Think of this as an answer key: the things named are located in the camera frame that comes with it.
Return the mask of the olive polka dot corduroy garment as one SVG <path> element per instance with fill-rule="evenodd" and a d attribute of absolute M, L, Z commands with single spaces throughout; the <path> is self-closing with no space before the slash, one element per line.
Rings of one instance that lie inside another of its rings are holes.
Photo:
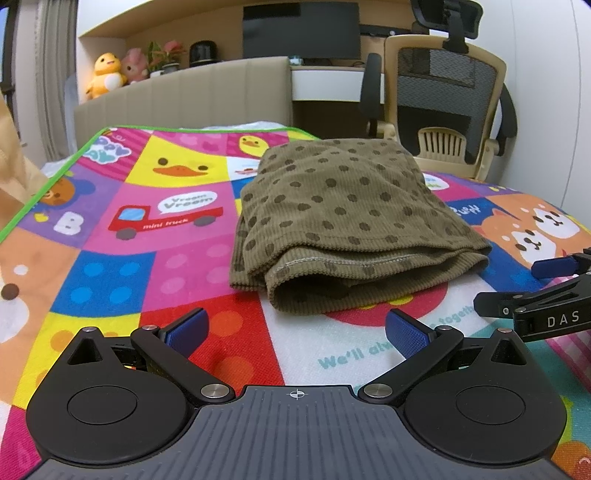
<path fill-rule="evenodd" d="M 489 263 L 489 242 L 393 140 L 270 148 L 240 200 L 229 284 L 290 314 L 388 302 Z"/>

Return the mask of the colourful cartoon play mat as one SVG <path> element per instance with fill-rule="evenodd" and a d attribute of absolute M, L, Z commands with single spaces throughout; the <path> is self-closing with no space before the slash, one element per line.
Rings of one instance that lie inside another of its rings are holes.
<path fill-rule="evenodd" d="M 322 214 L 335 227 L 394 160 L 396 142 L 317 140 L 294 128 L 173 132 L 114 127 L 49 172 L 51 186 L 1 235 L 1 475 L 25 477 L 40 457 L 25 411 L 75 334 L 95 326 L 123 337 L 201 308 L 209 333 L 191 359 L 230 384 L 349 385 L 359 389 L 401 354 L 385 334 L 398 308 L 428 326 L 486 336 L 484 291 L 536 291 L 538 260 L 587 248 L 589 230 L 551 203 L 515 190 L 416 168 L 394 174 L 405 208 L 428 193 L 490 243 L 488 267 L 382 303 L 312 316 L 280 312 L 263 292 L 230 285 L 242 202 L 263 156 L 287 148 L 287 180 L 263 210 L 304 189 L 300 210 L 322 212 L 339 179 L 353 188 Z"/>

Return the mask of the beige mesh office chair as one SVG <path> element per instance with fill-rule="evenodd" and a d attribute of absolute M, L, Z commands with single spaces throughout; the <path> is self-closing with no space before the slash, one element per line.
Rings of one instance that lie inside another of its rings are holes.
<path fill-rule="evenodd" d="M 486 180 L 518 132 L 507 67 L 473 45 L 475 1 L 414 1 L 414 30 L 369 54 L 360 97 L 372 138 L 394 140 L 428 171 Z"/>

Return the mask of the brown paper bag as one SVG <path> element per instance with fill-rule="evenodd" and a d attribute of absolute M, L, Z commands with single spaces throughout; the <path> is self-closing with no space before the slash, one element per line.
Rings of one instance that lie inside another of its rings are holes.
<path fill-rule="evenodd" d="M 6 227 L 47 181 L 41 170 L 24 155 L 13 117 L 1 99 L 0 227 Z"/>

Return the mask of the beige upholstered headboard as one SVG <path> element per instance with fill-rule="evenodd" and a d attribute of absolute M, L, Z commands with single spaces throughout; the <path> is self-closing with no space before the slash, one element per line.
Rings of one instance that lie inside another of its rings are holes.
<path fill-rule="evenodd" d="M 121 87 L 74 110 L 78 147 L 117 125 L 200 129 L 256 121 L 293 123 L 293 85 L 286 57 L 179 70 Z"/>

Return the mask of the white desk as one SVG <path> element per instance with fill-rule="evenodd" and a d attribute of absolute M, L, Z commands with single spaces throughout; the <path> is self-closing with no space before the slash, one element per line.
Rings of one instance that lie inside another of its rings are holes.
<path fill-rule="evenodd" d="M 294 101 L 358 103 L 363 68 L 291 66 Z"/>

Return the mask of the yellow duck plush toy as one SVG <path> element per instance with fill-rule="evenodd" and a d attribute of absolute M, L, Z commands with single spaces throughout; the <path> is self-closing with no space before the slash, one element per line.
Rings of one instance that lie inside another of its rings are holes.
<path fill-rule="evenodd" d="M 98 98 L 106 93 L 123 87 L 127 83 L 126 76 L 121 72 L 121 61 L 110 52 L 98 57 L 94 63 L 94 72 L 86 89 L 88 99 Z"/>

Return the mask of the pink plush toy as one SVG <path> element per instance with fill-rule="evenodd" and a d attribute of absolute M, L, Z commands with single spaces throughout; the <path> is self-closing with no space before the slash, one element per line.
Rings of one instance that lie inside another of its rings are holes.
<path fill-rule="evenodd" d="M 121 60 L 121 73 L 127 84 L 146 80 L 149 76 L 148 61 L 140 48 L 129 49 Z"/>

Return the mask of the potted plant with flowers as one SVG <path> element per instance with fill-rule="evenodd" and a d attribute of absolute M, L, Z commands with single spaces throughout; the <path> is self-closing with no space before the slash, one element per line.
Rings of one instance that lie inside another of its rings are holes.
<path fill-rule="evenodd" d="M 163 45 L 151 41 L 147 49 L 148 70 L 150 75 L 173 73 L 180 69 L 181 58 L 185 54 L 183 43 L 170 40 Z"/>

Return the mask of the black computer monitor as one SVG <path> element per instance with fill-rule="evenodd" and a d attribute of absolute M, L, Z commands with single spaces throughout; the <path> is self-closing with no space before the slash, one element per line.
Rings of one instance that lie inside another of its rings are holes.
<path fill-rule="evenodd" d="M 322 1 L 245 6 L 242 55 L 303 60 L 359 59 L 359 5 Z"/>

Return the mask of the grey curtain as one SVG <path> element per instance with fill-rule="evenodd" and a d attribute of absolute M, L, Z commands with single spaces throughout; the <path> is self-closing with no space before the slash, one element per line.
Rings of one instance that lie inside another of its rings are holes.
<path fill-rule="evenodd" d="M 77 1 L 40 1 L 37 7 L 36 98 L 41 140 L 48 160 L 68 154 L 66 80 L 75 73 Z"/>

